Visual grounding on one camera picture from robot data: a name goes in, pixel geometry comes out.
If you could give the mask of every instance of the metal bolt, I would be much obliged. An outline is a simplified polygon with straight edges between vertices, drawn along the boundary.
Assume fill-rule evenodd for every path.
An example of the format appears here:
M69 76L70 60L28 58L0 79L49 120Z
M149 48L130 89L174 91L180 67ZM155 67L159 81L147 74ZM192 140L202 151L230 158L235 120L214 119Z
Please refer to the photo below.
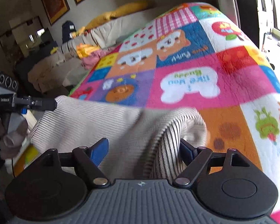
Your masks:
M187 178L178 178L175 180L175 182L179 185L188 185L190 183L190 180Z
M105 178L96 178L93 180L93 183L95 185L106 185L108 183L108 180Z

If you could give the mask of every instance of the bed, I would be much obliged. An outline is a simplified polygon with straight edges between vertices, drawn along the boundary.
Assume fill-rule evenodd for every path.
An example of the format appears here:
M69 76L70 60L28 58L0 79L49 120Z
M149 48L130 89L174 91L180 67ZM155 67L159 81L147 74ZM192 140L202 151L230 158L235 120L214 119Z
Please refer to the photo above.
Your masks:
M56 53L37 61L33 68L30 65L28 81L37 91L46 94L56 89L62 92L63 87L75 86L88 72L76 54L77 46L88 44L105 49L120 44L135 30L168 9L169 7L161 6L123 16L91 29L86 35L69 40Z
M280 223L280 83L255 44L207 3L185 3L123 41L71 97L148 109L193 107L207 147L234 147L278 187Z

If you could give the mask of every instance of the black camera body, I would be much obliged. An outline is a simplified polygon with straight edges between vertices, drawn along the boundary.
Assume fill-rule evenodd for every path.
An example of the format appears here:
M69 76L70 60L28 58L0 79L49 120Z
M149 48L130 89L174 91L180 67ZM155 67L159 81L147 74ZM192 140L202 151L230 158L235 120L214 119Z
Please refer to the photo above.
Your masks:
M17 112L23 109L37 111L53 111L57 107L54 99L34 98L31 96L17 97L18 82L0 71L0 113Z

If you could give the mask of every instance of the pink square patch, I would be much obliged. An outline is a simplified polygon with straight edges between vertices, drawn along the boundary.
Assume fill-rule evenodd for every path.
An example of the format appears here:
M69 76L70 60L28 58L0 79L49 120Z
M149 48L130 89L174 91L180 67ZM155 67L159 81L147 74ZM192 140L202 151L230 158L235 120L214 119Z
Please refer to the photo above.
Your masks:
M168 14L155 20L157 38L166 35L171 31L178 29L190 23L197 21L197 17L186 6L180 9L173 10Z
M226 74L217 56L211 54L157 68L146 106L222 108L273 92L274 87L258 65Z

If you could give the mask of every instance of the yellow cloth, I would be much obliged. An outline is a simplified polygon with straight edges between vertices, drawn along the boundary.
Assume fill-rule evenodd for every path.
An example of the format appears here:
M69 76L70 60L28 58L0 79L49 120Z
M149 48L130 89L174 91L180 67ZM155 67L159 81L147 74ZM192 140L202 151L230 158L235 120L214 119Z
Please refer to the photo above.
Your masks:
M52 55L52 54L56 53L57 50L58 50L58 47L54 47L54 48L51 50L50 54Z
M34 162L34 160L39 156L39 151L34 147L34 145L30 144L14 166L15 176L18 176L21 172L23 172L24 168Z
M99 50L99 46L92 46L89 44L80 44L77 46L77 55L80 59L83 57L88 57L92 52Z
M78 36L82 35L82 34L84 33L84 31L85 31L85 27L80 28L80 29L77 31Z
M115 11L112 12L111 18L119 18L131 13L136 13L145 9L152 8L154 6L153 1L141 0L137 2L127 3L120 6Z
M120 6L115 11L105 12L93 20L90 21L89 24L86 25L85 30L91 30L98 26L101 26L107 22L109 22L113 18L119 18L131 13L136 13L145 9L149 9L155 6L153 1L141 0L137 2L127 3L123 6Z
M86 25L85 29L86 30L94 29L100 25L109 22L111 20L111 13L112 12L106 12L97 16L96 18L91 20L89 24Z

